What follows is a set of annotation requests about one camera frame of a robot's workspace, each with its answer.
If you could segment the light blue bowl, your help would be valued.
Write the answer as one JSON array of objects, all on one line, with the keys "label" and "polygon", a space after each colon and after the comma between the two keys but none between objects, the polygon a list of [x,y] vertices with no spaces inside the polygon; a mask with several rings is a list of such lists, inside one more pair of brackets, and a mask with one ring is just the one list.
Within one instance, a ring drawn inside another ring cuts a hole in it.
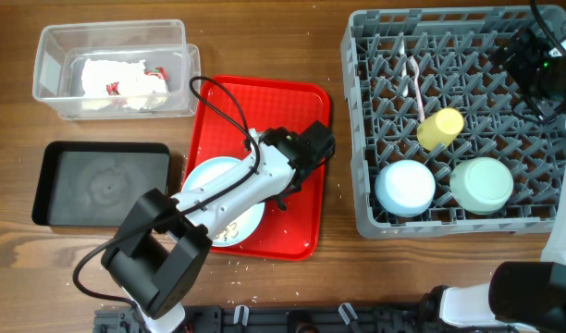
[{"label": "light blue bowl", "polygon": [[430,169],[414,160],[383,167],[375,180],[375,197],[395,216],[412,217],[426,211],[434,198],[436,181]]}]

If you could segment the light blue plate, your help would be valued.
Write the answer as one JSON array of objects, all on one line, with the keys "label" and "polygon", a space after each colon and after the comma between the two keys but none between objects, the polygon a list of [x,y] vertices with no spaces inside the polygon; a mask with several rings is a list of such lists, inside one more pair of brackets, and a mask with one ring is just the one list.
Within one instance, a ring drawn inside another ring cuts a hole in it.
[{"label": "light blue plate", "polygon": [[[219,156],[200,163],[185,178],[183,191],[189,191],[217,178],[240,162],[229,156]],[[213,238],[213,246],[230,247],[249,238],[259,226],[265,211],[265,203],[257,203],[245,211]]]}]

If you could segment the yellow plastic cup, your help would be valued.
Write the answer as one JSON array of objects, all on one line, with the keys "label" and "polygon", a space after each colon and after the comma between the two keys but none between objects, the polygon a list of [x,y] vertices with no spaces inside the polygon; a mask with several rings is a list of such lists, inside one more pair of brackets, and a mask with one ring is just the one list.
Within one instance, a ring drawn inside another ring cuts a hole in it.
[{"label": "yellow plastic cup", "polygon": [[440,144],[448,147],[463,127],[464,118],[460,111],[443,108],[419,125],[417,140],[427,151],[433,151]]}]

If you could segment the mint green bowl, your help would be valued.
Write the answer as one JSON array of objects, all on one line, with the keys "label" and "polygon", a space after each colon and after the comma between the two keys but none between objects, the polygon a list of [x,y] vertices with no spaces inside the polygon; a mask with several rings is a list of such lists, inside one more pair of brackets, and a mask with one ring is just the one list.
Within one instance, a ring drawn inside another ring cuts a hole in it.
[{"label": "mint green bowl", "polygon": [[490,215],[510,199],[513,176],[499,160],[477,157],[456,165],[449,187],[459,206],[477,215]]}]

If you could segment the white plastic spoon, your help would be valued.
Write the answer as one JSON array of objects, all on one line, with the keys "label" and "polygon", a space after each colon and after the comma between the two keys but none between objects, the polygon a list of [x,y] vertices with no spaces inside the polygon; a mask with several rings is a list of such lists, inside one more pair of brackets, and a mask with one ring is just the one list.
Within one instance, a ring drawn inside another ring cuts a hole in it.
[{"label": "white plastic spoon", "polygon": [[416,103],[417,103],[419,122],[423,123],[425,121],[425,107],[424,107],[423,98],[422,98],[420,85],[419,85],[420,68],[419,68],[419,65],[418,65],[414,56],[409,57],[409,63],[412,66],[412,70],[413,70],[413,73],[414,73],[413,85],[414,85],[414,89],[415,89],[415,97],[416,97]]}]

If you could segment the white napkin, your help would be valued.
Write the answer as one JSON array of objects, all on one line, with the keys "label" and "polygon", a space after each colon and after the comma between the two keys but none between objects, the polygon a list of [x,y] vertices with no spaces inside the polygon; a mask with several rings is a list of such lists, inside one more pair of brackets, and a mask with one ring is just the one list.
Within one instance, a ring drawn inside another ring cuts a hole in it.
[{"label": "white napkin", "polygon": [[168,76],[162,67],[145,68],[145,61],[128,63],[87,59],[81,73],[82,107],[110,105],[134,110],[153,109],[167,101]]}]

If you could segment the white plastic fork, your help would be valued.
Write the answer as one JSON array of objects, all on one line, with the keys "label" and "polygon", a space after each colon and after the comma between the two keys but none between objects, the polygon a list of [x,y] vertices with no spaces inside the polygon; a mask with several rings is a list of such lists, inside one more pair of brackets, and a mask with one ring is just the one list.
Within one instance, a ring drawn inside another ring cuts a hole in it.
[{"label": "white plastic fork", "polygon": [[[405,48],[405,45],[406,45],[406,44],[405,44],[404,40],[402,40],[401,43],[400,43],[400,48],[399,48],[399,54],[400,54],[401,57],[406,56],[406,48]],[[407,78],[406,62],[404,62],[404,63],[402,64],[402,68],[401,68],[401,71],[400,71],[400,78],[401,78],[402,80]],[[408,83],[405,83],[405,85],[403,86],[401,95],[402,95],[402,97],[407,97],[408,94],[409,94],[409,91],[408,91]]]}]

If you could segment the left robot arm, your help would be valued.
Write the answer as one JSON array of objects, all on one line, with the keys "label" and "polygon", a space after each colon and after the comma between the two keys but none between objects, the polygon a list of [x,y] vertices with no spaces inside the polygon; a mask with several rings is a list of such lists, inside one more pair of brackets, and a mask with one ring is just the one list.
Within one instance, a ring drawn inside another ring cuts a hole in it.
[{"label": "left robot arm", "polygon": [[245,159],[204,185],[173,197],[146,192],[105,250],[102,265],[134,301],[142,331],[174,331],[214,237],[256,204],[300,191],[335,150],[332,132],[319,121],[300,134],[268,129],[250,140]]}]

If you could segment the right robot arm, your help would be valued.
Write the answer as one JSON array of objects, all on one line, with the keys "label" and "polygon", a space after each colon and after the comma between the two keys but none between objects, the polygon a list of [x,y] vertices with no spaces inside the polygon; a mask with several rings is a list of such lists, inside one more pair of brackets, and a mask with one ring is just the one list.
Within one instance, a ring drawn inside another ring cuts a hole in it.
[{"label": "right robot arm", "polygon": [[[519,83],[528,104],[558,102],[552,118],[566,130],[566,45],[548,27],[537,6],[532,14],[558,56],[548,59],[527,32],[518,32],[492,61]],[[566,332],[566,164],[553,228],[537,262],[504,262],[490,282],[468,288],[437,286],[419,303],[416,323],[436,332]]]}]

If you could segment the grey dishwasher rack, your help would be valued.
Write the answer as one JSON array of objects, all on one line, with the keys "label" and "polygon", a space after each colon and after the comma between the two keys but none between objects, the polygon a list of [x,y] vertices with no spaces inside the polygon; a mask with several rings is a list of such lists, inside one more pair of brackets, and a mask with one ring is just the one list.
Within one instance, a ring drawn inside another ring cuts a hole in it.
[{"label": "grey dishwasher rack", "polygon": [[[535,28],[526,6],[372,9],[350,15],[340,54],[351,120],[356,228],[362,236],[551,231],[565,168],[564,122],[532,123],[517,84],[489,60],[526,28]],[[463,115],[463,130],[448,147],[427,151],[417,140],[421,123],[410,56],[420,68],[425,119],[443,108]],[[402,97],[405,83],[409,94]],[[488,216],[459,206],[449,188],[456,165],[476,157],[499,160],[514,179],[510,199]],[[380,170],[403,159],[426,165],[437,182],[430,207],[418,216],[394,216],[375,197]]]}]

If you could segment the red serving tray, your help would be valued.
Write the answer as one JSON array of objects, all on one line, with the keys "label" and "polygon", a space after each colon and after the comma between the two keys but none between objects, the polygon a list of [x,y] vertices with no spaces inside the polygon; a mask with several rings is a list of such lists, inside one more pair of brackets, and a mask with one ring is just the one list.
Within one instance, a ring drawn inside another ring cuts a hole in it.
[{"label": "red serving tray", "polygon": [[[250,128],[264,131],[284,127],[301,133],[316,120],[329,124],[330,98],[315,84],[226,75],[214,80],[232,92]],[[244,158],[247,151],[242,141],[237,129],[199,105],[184,178],[210,158]],[[320,166],[302,183],[300,192],[283,200],[286,211],[280,211],[274,201],[267,202],[263,218],[249,238],[230,247],[213,247],[212,251],[284,261],[309,257],[318,243],[325,178],[326,168]]]}]

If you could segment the black plastic bin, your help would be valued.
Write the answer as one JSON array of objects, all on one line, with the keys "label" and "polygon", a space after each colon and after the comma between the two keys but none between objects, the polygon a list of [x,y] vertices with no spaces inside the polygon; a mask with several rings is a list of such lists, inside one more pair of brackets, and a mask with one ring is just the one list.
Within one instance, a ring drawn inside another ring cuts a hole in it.
[{"label": "black plastic bin", "polygon": [[170,152],[162,143],[49,143],[31,218],[47,227],[114,228],[146,192],[166,192]]}]

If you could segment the clear plastic bin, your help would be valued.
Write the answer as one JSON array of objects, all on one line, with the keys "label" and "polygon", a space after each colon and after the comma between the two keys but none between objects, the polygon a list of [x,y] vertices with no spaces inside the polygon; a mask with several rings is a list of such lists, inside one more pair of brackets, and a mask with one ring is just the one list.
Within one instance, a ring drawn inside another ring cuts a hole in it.
[{"label": "clear plastic bin", "polygon": [[189,117],[200,52],[177,19],[52,25],[37,48],[32,95],[70,120]]}]

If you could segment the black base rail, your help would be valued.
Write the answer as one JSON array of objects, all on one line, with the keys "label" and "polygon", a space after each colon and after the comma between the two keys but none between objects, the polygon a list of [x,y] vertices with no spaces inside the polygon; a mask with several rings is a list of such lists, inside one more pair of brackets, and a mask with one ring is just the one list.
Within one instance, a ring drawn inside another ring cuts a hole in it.
[{"label": "black base rail", "polygon": [[[420,322],[418,314],[410,308],[385,306],[355,307],[355,316],[342,317],[338,307],[308,307],[303,311],[320,332],[443,332],[442,324],[434,321]],[[233,308],[212,306],[187,306],[184,319],[174,332],[286,332],[291,308],[250,308],[235,311]],[[94,333],[99,332],[153,332],[148,324],[136,321],[131,308],[101,310],[94,313]]]}]

